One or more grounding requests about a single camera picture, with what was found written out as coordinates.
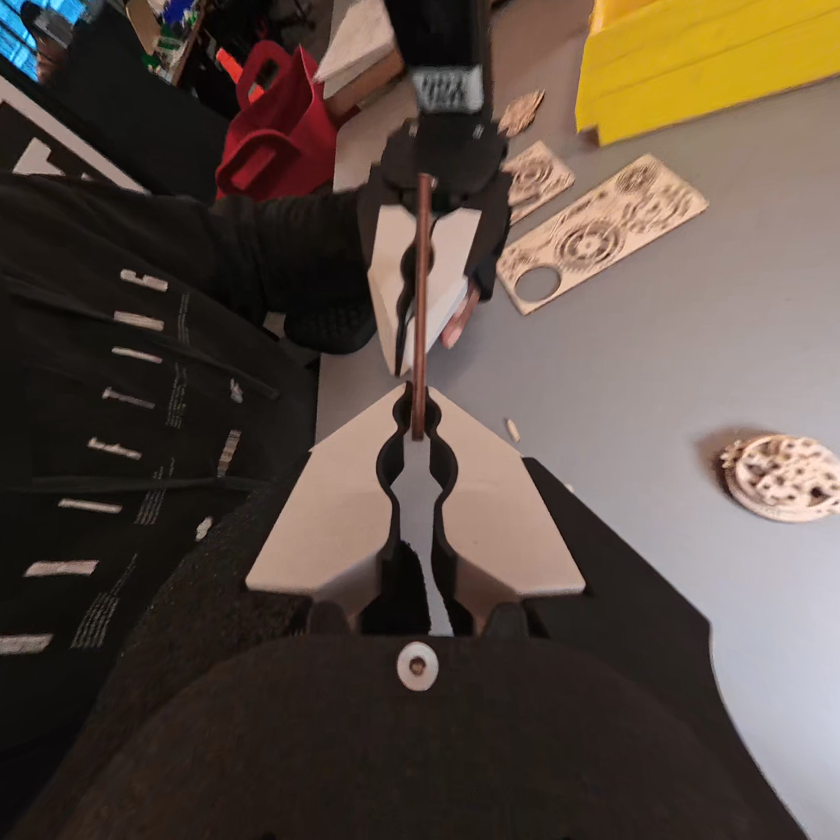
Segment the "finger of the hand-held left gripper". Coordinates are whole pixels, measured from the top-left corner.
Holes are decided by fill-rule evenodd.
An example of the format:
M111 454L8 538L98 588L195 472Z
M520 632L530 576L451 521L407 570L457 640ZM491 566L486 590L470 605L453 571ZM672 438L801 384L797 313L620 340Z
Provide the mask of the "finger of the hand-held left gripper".
M380 208L368 280L388 371L405 375L413 365L413 282L403 278L403 258L413 247L416 219L401 205Z
M478 211L461 207L433 223L433 254L428 277L427 352L466 295L466 260L479 217Z

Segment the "black white marker board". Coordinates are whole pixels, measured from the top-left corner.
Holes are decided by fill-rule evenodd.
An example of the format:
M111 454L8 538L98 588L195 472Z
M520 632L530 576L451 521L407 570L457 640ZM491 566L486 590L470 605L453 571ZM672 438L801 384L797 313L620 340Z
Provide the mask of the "black white marker board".
M1 79L1 172L110 182L145 192L141 184L5 78Z

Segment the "ring-pattern wooden puzzle sheet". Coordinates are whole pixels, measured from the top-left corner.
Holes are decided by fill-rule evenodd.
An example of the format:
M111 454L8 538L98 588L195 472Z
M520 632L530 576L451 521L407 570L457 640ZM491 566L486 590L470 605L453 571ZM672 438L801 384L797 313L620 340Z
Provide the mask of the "ring-pattern wooden puzzle sheet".
M432 197L435 180L427 173L419 173L416 184L416 242L415 242L415 305L413 348L412 439L421 442L425 436L427 404L427 308L428 277L432 262Z

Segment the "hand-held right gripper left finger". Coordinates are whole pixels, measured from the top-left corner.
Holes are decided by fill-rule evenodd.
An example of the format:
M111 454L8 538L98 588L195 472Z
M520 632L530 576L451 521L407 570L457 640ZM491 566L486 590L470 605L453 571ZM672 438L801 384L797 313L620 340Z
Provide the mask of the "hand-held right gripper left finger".
M411 386L402 384L311 448L245 578L249 591L330 602L358 621L401 541L392 486L410 425Z

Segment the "grey desk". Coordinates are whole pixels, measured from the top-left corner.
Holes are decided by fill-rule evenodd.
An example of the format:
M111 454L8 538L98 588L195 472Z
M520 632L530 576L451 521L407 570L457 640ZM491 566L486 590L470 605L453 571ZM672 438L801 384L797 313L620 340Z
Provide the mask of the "grey desk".
M785 526L721 490L718 451L777 432L838 452L838 80L598 149L574 131L592 2L495 16L496 100L545 90L542 140L572 188L642 154L705 213L523 317L504 290L432 383L541 461L711 621L721 693L810 838L838 838L838 518Z

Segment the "two-hole wooden puzzle sheet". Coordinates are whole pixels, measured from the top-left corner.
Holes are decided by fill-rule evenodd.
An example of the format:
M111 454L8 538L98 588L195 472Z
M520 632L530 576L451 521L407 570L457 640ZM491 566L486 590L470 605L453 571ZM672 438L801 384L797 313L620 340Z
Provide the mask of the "two-hole wooden puzzle sheet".
M551 202L574 183L572 170L542 141L532 143L501 170L511 177L508 191L511 225Z

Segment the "wooden key-shaped piece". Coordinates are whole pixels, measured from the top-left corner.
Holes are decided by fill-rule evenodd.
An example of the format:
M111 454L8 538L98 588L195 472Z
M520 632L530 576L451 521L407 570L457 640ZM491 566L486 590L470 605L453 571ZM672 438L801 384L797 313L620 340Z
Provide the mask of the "wooden key-shaped piece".
M544 96L545 90L538 89L511 100L498 120L499 135L512 139L526 131L535 120Z

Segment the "yellow plastic bin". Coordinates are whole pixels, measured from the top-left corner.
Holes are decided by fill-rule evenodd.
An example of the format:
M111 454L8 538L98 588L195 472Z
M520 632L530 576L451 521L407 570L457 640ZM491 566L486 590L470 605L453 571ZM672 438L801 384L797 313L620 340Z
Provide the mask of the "yellow plastic bin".
M605 146L838 73L838 1L596 1L575 126Z

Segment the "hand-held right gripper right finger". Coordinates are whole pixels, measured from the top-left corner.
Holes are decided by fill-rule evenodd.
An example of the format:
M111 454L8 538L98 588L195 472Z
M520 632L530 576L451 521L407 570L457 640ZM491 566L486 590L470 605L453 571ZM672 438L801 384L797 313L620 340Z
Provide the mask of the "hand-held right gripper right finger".
M427 389L434 581L457 634L480 634L500 605L577 596L579 570L519 452Z

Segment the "wood-edged desk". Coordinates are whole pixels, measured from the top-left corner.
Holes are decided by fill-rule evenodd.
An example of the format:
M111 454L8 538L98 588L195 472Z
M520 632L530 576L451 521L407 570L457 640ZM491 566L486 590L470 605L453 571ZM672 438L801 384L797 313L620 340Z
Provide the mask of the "wood-edged desk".
M385 2L334 3L331 38L315 80L337 126L379 96L403 70Z

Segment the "red bag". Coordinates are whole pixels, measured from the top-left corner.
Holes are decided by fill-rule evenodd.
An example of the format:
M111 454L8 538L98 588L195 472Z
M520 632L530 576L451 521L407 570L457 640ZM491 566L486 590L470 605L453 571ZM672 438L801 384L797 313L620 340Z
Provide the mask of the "red bag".
M288 54L262 40L252 48L236 83L240 110L215 174L217 200L305 196L332 182L338 131L317 72L302 47Z

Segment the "round wooden gear model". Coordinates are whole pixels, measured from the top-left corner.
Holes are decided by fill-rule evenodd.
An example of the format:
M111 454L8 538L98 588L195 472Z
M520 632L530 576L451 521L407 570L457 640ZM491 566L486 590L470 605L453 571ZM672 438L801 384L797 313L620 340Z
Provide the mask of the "round wooden gear model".
M763 519L810 523L839 513L839 458L808 437L767 434L719 454L730 496Z

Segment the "person's left hand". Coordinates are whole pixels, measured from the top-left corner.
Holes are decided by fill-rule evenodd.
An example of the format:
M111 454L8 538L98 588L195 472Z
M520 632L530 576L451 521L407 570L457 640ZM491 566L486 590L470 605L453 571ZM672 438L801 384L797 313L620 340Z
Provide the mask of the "person's left hand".
M462 205L463 208L478 211L479 221L465 263L467 293L439 336L447 350L459 341L477 306L493 295L497 262L511 228L511 184L512 176L499 170L481 192L468 196Z

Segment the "person's left forearm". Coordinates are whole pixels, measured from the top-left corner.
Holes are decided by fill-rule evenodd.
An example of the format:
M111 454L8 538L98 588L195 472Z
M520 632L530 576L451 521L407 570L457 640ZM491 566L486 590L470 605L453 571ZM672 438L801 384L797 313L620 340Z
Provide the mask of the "person's left forearm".
M258 203L227 197L207 212L221 288L230 306L261 324L369 304L359 227L360 189Z

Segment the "gear-pattern wooden puzzle sheet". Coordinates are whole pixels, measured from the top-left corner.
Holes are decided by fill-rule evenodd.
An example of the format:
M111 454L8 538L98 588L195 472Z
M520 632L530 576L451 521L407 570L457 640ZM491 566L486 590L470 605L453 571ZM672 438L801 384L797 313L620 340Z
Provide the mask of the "gear-pattern wooden puzzle sheet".
M497 278L527 316L707 208L708 200L693 185L645 154L505 247ZM557 286L547 297L527 301L518 286L539 269L552 271Z

